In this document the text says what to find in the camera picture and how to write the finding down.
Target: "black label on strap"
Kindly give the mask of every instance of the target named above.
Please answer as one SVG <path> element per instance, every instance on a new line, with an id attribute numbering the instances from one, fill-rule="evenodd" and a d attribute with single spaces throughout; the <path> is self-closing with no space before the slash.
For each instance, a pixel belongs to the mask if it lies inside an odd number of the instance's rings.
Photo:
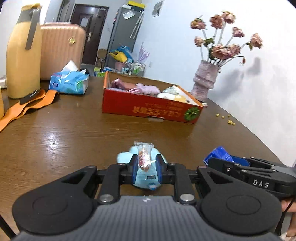
<path id="1" fill-rule="evenodd" d="M 40 90 L 34 90 L 31 94 L 20 99 L 20 104 L 28 103 L 30 100 L 34 99 L 38 95 Z"/>

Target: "human hand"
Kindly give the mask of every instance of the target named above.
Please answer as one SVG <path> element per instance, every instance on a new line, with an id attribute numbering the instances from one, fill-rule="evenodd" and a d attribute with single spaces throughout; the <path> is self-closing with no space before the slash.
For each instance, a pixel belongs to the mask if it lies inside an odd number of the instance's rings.
<path id="1" fill-rule="evenodd" d="M 281 202 L 281 209 L 284 212 L 292 199 L 282 200 Z M 287 232 L 287 237 L 294 237 L 296 236 L 296 202 L 294 202 L 288 210 L 289 213 L 293 213 L 291 223 Z"/>

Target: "red cardboard box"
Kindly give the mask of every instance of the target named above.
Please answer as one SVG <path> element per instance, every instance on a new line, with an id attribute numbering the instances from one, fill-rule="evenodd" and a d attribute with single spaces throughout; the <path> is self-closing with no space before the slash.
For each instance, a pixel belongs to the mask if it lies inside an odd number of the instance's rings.
<path id="1" fill-rule="evenodd" d="M 132 115 L 139 117 L 158 117 L 170 121 L 196 123 L 203 109 L 202 104 L 191 94 L 177 86 L 190 103 L 162 99 L 154 96 L 119 92 L 108 89 L 113 80 L 157 86 L 160 91 L 173 84 L 147 78 L 106 72 L 104 79 L 103 113 Z"/>

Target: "pink flower vase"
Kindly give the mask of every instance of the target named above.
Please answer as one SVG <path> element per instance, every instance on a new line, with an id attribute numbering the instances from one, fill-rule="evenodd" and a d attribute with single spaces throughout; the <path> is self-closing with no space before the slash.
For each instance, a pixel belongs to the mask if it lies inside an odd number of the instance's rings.
<path id="1" fill-rule="evenodd" d="M 197 100 L 206 101 L 209 89 L 214 88 L 219 67 L 202 60 L 193 78 L 194 86 L 190 92 Z"/>

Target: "plush toy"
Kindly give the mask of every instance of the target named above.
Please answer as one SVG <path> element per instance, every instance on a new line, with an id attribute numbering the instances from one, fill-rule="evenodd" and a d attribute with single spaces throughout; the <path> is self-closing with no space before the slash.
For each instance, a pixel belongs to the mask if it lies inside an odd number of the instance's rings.
<path id="1" fill-rule="evenodd" d="M 138 149 L 136 146 L 131 147 L 129 152 L 119 153 L 117 156 L 117 163 L 129 163 L 133 154 L 138 155 Z M 161 154 L 157 149 L 152 148 L 151 156 L 152 159 L 155 159 L 157 154 Z M 161 154 L 165 163 L 167 163 L 165 157 Z M 160 186 L 157 178 L 155 161 L 152 162 L 148 171 L 144 171 L 141 168 L 138 169 L 136 182 L 134 183 L 136 187 L 146 188 L 150 190 L 155 190 Z"/>

